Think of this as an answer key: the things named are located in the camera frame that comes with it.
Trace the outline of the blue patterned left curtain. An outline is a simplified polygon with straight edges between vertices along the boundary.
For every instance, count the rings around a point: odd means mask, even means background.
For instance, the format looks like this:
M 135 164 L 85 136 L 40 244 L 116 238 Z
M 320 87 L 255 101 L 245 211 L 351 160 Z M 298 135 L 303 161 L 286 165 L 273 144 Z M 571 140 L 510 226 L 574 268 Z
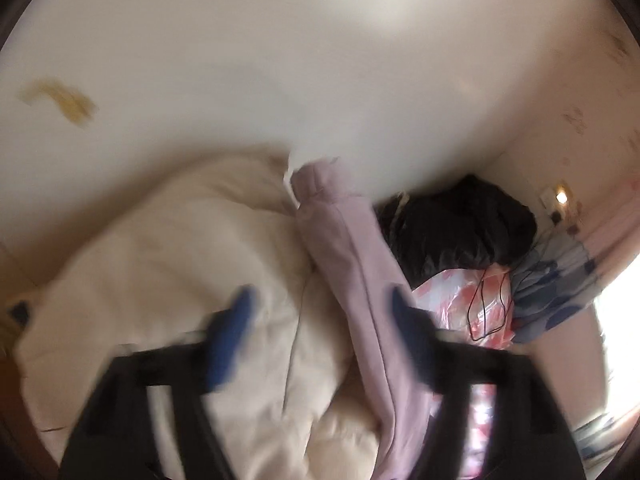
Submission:
M 567 232 L 540 240 L 510 270 L 513 341 L 528 344 L 590 306 L 602 292 L 597 263 Z

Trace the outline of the pink checkered plastic-covered bedding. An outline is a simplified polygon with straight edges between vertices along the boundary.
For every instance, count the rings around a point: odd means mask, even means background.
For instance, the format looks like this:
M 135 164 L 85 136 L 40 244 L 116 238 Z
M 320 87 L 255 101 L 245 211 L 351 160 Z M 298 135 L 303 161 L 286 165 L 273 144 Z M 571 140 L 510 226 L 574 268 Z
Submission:
M 433 276 L 413 292 L 416 306 L 433 315 L 434 323 L 466 344 L 506 350 L 514 337 L 511 330 L 509 272 L 494 264 L 486 270 L 451 269 Z M 480 475 L 489 442 L 496 387 L 471 386 L 468 422 L 460 479 Z

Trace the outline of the wall power socket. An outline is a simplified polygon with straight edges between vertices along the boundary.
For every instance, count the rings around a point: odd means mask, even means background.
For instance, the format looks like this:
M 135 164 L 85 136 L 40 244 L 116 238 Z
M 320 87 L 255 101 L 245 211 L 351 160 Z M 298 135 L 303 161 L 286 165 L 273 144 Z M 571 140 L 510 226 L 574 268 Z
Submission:
M 544 188 L 539 194 L 539 199 L 544 211 L 555 223 L 573 218 L 576 214 L 573 191 L 564 181 Z

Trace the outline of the cream quilted blanket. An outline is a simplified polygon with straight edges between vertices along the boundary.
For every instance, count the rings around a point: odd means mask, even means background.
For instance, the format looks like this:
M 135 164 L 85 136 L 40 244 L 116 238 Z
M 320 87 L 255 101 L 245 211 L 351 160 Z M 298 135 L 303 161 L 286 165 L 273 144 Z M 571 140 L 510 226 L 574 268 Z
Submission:
M 60 460 L 107 363 L 185 344 L 244 285 L 257 304 L 205 406 L 241 479 L 367 479 L 378 422 L 346 318 L 298 232 L 288 155 L 218 155 L 170 179 L 81 249 L 17 345 L 22 396 Z

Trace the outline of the lilac and purple jacket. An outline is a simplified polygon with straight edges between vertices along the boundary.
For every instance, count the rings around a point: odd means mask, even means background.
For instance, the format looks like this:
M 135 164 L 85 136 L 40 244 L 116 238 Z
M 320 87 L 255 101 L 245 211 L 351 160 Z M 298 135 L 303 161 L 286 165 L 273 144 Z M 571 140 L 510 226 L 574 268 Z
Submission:
M 375 479 L 409 477 L 421 452 L 431 393 L 420 385 L 392 315 L 392 292 L 410 288 L 370 200 L 338 158 L 292 173 L 296 221 L 314 262 L 343 308 L 364 391 L 381 423 Z

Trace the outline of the black clothing pile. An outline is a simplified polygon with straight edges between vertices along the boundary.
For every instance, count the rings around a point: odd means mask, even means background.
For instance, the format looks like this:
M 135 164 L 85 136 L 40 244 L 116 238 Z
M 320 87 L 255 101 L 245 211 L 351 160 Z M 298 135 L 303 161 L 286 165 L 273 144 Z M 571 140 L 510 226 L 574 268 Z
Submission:
M 512 266 L 537 233 L 528 207 L 474 174 L 433 194 L 399 193 L 375 214 L 413 289 L 445 270 Z

